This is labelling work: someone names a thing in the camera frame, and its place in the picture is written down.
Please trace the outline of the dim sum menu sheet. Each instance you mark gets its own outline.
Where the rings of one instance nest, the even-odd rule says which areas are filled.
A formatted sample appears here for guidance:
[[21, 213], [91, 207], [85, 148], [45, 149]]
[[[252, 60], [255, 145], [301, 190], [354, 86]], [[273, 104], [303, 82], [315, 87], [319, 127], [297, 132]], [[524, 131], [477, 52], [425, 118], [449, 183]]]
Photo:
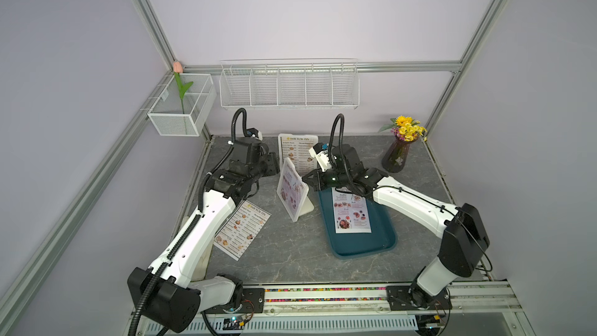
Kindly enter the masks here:
[[234, 261], [239, 261], [270, 217], [270, 213], [245, 201], [216, 233], [215, 246]]

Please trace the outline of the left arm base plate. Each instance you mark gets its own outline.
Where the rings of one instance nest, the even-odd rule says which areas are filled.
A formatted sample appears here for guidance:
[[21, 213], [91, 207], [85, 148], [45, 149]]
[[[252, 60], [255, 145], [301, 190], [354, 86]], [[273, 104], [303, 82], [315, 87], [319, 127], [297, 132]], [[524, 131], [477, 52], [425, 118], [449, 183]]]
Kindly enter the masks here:
[[262, 314], [265, 304], [263, 287], [244, 288], [241, 294], [234, 295], [230, 303], [213, 306], [206, 314]]

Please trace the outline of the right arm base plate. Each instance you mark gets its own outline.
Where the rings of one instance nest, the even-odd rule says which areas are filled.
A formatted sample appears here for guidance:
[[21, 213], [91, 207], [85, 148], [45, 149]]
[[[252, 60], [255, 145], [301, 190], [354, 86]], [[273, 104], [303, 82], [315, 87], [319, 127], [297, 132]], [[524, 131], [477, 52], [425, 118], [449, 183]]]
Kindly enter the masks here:
[[395, 285], [386, 288], [387, 301], [392, 311], [398, 310], [451, 310], [448, 289], [431, 296], [417, 286]]

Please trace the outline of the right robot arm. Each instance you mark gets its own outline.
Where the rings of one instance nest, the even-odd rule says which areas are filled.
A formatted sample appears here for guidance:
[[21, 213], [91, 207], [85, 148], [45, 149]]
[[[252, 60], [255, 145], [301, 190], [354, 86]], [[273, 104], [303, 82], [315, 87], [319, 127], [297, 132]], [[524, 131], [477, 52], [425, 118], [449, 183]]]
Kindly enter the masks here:
[[447, 287], [457, 278], [469, 278], [490, 246], [482, 218], [470, 204], [440, 202], [402, 184], [377, 168], [367, 168], [354, 147], [330, 147], [317, 143], [309, 156], [318, 168], [303, 176], [315, 191], [346, 188], [407, 216], [441, 239], [436, 258], [416, 276], [407, 291], [412, 306], [427, 309], [448, 295]]

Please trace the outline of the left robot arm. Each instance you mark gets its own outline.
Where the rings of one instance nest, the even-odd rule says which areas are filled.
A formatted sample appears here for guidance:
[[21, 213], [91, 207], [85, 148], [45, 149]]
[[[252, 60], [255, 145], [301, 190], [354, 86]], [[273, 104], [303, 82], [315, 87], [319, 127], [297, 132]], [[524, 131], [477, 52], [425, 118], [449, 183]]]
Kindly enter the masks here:
[[169, 246], [147, 269], [135, 268], [127, 285], [135, 304], [128, 333], [135, 335], [142, 317], [162, 325], [160, 334], [180, 333], [196, 314], [220, 306], [237, 310], [243, 283], [232, 275], [216, 275], [190, 283], [194, 270], [220, 226], [248, 199], [262, 177], [279, 173], [278, 156], [255, 134], [236, 138], [220, 163], [207, 172], [198, 190], [198, 205]]

